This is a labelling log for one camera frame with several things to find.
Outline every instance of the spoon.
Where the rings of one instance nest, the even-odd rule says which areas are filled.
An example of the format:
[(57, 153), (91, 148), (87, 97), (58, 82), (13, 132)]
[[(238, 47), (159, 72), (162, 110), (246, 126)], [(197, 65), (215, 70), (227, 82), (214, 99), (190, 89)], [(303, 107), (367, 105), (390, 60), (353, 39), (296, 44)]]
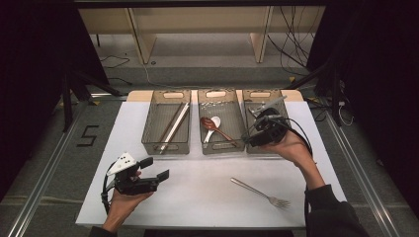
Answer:
[[(211, 120), (215, 124), (216, 127), (219, 127), (221, 124), (221, 119), (219, 117), (212, 117)], [(204, 140), (204, 143), (208, 143), (210, 141), (210, 136), (214, 133), (214, 130), (209, 129), (209, 133), (207, 134), (206, 139)]]
[(218, 132), (219, 134), (221, 134), (223, 137), (225, 137), (225, 139), (232, 141), (233, 145), (237, 147), (237, 143), (227, 134), (225, 134), (224, 132), (222, 132), (216, 125), (215, 122), (213, 122), (213, 120), (211, 120), (210, 118), (207, 117), (202, 117), (201, 118), (201, 123), (203, 124), (203, 126), (208, 129), (208, 130), (214, 130), (216, 132)]

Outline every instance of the metal rail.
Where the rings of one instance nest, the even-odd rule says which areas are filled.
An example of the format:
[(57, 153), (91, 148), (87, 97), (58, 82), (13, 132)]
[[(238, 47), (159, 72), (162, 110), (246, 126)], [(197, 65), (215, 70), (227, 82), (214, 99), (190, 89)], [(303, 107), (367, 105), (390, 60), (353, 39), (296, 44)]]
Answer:
[(333, 131), (333, 134), (336, 137), (336, 140), (341, 147), (345, 159), (351, 168), (358, 185), (361, 188), (361, 191), (364, 194), (364, 197), (367, 200), (374, 216), (377, 219), (377, 223), (381, 228), (381, 231), (384, 236), (394, 237), (401, 236), (397, 227), (395, 226), (390, 213), (387, 208), (382, 203), (381, 198), (378, 196), (376, 189), (373, 186), (368, 174), (364, 170), (361, 162), (358, 159), (357, 154), (352, 149), (352, 146), (346, 137), (342, 127), (337, 127), (336, 123), (333, 121), (332, 116), (327, 112), (327, 122), (329, 123), (330, 128)]
[(9, 233), (9, 237), (21, 237), (25, 234), (32, 217), (37, 210), (37, 207), (40, 203), (40, 200), (53, 176), (55, 173), (56, 167), (63, 156), (65, 149), (67, 148), (68, 142), (73, 135), (74, 128), (77, 126), (77, 122), (80, 119), (80, 116), (83, 114), (87, 108), (88, 102), (80, 102), (77, 105), (76, 110), (74, 111), (74, 121), (71, 126), (61, 135), (61, 138), (58, 141), (58, 144), (55, 146), (52, 155), (49, 158), (48, 163), (42, 171), (42, 174), (35, 185), (34, 190), (29, 195), (25, 205), (22, 207), (18, 216), (16, 217)]

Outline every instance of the white table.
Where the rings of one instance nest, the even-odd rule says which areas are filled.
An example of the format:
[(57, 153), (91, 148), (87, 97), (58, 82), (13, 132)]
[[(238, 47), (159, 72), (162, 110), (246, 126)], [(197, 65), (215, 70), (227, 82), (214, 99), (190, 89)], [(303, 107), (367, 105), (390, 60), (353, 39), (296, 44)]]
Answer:
[[(153, 156), (154, 164), (142, 170), (141, 176), (155, 177), (169, 169), (170, 178), (160, 183), (158, 191), (139, 205), (125, 225), (149, 229), (303, 228), (305, 182), (299, 169), (276, 155), (249, 155), (245, 151), (204, 155), (198, 104), (193, 100), (192, 105), (190, 154)], [(101, 225), (105, 221), (100, 193), (107, 169), (122, 153), (128, 152), (138, 161), (148, 157), (141, 144), (148, 107), (149, 102), (122, 104), (76, 224)], [(337, 199), (345, 200), (308, 105), (286, 102), (286, 107), (289, 117), (307, 134), (325, 182), (332, 185)], [(265, 198), (231, 183), (231, 177), (268, 196), (288, 199), (292, 205), (276, 208)]]

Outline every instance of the gray floor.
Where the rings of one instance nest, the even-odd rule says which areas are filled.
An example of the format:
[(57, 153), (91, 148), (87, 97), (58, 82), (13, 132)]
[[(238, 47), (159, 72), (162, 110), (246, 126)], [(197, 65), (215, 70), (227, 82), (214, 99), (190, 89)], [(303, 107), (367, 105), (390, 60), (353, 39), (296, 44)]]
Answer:
[[(284, 36), (271, 35), (272, 39), (282, 45)], [(309, 50), (311, 36), (304, 41), (304, 48)], [(286, 51), (293, 52), (292, 45), (286, 46)], [(109, 55), (127, 57), (129, 62), (117, 68), (106, 68), (114, 88), (122, 92), (141, 89), (161, 89), (171, 87), (234, 87), (244, 88), (284, 88), (290, 85), (290, 77), (300, 78), (288, 71), (300, 74), (306, 73), (303, 68), (283, 57), (268, 42), (263, 63), (256, 63), (250, 39), (247, 35), (161, 35), (153, 48), (150, 63), (145, 67), (136, 58), (132, 39), (127, 36), (101, 36), (101, 47), (97, 47), (101, 58)], [(112, 67), (125, 59), (109, 58), (103, 61), (106, 67)], [(305, 97), (313, 97), (315, 81), (300, 88)], [(97, 88), (90, 88), (92, 93), (103, 93)], [(0, 203), (0, 236), (7, 236), (15, 218), (19, 217), (21, 209), (27, 203), (28, 197), (40, 185), (44, 168), (51, 160), (58, 159), (56, 167), (50, 172), (50, 180), (42, 192), (42, 198), (30, 215), (29, 225), (24, 228), (23, 236), (87, 236), (89, 229), (74, 224), (81, 203), (89, 189), (96, 167), (108, 141), (119, 107), (124, 98), (97, 97), (96, 103), (77, 103), (73, 99), (77, 123), (68, 135), (68, 145), (59, 157), (56, 145), (65, 135), (62, 132), (64, 119), (63, 107), (58, 104), (50, 117), (38, 146), (33, 151), (33, 157), (28, 160), (13, 187)], [(312, 110), (316, 118), (322, 110)], [(349, 118), (346, 111), (342, 116)], [(326, 113), (319, 115), (322, 119)], [(359, 125), (343, 125), (338, 128), (338, 135), (348, 139), (353, 153), (348, 158), (345, 149), (337, 139), (334, 122), (326, 117), (318, 121), (318, 130), (326, 146), (335, 172), (345, 192), (348, 202), (357, 211), (362, 224), (371, 236), (391, 236), (377, 220), (375, 207), (365, 195), (363, 186), (357, 182), (357, 175), (350, 165), (349, 159), (356, 159), (366, 171), (366, 177), (373, 186), (373, 192), (387, 211), (389, 219), (394, 224), (398, 236), (419, 236), (419, 221), (412, 213), (403, 196), (388, 176), (385, 168), (377, 164), (377, 155)], [(91, 139), (83, 138), (86, 126), (88, 134), (97, 136), (92, 146), (87, 144)], [(143, 230), (123, 228), (120, 236), (142, 236)], [(295, 236), (305, 236), (303, 230), (294, 232)]]

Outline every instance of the human hand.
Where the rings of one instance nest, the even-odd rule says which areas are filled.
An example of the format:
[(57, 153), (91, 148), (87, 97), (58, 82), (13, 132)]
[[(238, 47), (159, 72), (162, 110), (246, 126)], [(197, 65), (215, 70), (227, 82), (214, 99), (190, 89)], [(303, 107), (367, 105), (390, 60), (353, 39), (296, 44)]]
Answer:
[(127, 196), (120, 194), (118, 190), (114, 190), (108, 217), (102, 228), (112, 233), (116, 233), (121, 225), (123, 225), (124, 221), (139, 205), (139, 203), (149, 198), (153, 194), (153, 192), (150, 192), (136, 196)]
[(325, 185), (305, 143), (293, 132), (287, 131), (281, 142), (266, 144), (261, 148), (278, 153), (285, 159), (292, 161), (301, 170), (310, 190)]
[(269, 143), (260, 147), (263, 150), (275, 152), (285, 159), (294, 162), (299, 167), (301, 162), (312, 160), (305, 143), (291, 131), (287, 131), (283, 140), (278, 143)]

